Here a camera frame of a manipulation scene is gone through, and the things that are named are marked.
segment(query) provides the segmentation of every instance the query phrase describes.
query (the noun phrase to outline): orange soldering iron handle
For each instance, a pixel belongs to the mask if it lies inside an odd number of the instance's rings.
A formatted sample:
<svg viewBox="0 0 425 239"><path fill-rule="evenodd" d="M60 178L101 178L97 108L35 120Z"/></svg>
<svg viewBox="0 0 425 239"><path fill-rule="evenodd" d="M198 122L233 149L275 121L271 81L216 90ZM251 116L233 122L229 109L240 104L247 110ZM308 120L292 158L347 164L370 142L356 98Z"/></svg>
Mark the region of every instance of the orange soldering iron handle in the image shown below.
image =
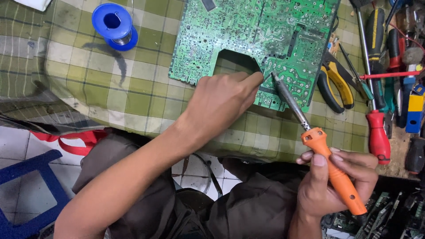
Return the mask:
<svg viewBox="0 0 425 239"><path fill-rule="evenodd" d="M353 215L362 215L367 212L356 188L347 174L338 169L330 160L332 152L326 144L326 134L319 128L313 128L301 134L303 144L310 147L315 154L322 154L328 161L329 180L339 196Z"/></svg>

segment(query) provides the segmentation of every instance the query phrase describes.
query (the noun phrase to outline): electronic component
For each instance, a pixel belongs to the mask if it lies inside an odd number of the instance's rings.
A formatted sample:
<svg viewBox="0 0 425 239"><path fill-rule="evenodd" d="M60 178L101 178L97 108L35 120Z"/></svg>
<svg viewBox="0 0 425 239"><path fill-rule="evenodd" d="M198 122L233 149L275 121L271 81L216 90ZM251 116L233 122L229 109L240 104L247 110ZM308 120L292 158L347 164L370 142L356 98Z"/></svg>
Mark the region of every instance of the electronic component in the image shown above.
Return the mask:
<svg viewBox="0 0 425 239"><path fill-rule="evenodd" d="M170 78L196 84L212 76L220 51L251 57L266 76L254 104L283 111L271 71L308 111L339 0L188 0Z"/></svg>

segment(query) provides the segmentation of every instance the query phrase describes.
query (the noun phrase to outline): yellow pliers handle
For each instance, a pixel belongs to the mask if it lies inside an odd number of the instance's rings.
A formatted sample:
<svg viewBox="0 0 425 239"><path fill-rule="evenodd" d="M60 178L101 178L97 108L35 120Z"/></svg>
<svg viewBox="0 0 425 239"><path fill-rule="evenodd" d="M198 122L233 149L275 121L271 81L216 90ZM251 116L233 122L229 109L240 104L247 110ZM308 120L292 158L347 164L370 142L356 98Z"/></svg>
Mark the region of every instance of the yellow pliers handle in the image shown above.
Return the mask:
<svg viewBox="0 0 425 239"><path fill-rule="evenodd" d="M329 79L337 87L340 93L342 103L337 99L334 92L332 91ZM344 109L352 109L354 107L353 93L348 86L347 82L338 73L337 66L334 62L329 62L327 67L322 66L320 68L319 77L317 78L317 86L322 94L326 104L335 112L342 113Z"/></svg>

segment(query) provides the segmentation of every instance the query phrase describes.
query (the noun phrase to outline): solder wire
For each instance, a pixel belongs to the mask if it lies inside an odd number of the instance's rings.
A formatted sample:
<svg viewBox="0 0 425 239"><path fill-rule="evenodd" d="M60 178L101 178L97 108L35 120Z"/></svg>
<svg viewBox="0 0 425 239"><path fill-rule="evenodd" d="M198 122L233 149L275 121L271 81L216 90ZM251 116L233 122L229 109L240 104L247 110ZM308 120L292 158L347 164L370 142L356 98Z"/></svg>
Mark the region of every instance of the solder wire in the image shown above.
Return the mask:
<svg viewBox="0 0 425 239"><path fill-rule="evenodd" d="M133 0L131 0L131 24L133 24L133 12L134 12L134 4L133 4ZM130 32L127 34L127 36L120 38L120 39L112 39L113 42L115 42L118 45L125 45L127 43L129 43L131 40L131 30Z"/></svg>

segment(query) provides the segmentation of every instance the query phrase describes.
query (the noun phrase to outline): white tile floor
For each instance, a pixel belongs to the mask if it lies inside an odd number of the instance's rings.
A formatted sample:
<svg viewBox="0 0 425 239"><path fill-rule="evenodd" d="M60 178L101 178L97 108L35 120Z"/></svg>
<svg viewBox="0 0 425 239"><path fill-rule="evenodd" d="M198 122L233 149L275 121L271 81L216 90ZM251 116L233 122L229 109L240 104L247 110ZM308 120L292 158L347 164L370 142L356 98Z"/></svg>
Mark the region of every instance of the white tile floor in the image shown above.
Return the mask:
<svg viewBox="0 0 425 239"><path fill-rule="evenodd" d="M84 146L80 139L64 139L63 141L73 146ZM60 159L52 161L50 167L66 193L73 197L75 194L71 188L81 171L82 156L63 151L57 141L40 141L29 131L0 126L0 168L30 159L51 149L57 149L63 155ZM212 162L211 168L224 194L240 183L240 180L223 168L216 157L203 153L199 155L205 161ZM183 188L204 191L209 183L206 178L208 175L206 167L195 156L175 164L172 167L172 174ZM213 200L217 199L217 191L212 183L207 195ZM36 171L0 185L0 208L14 224L27 222L55 205L53 195Z"/></svg>

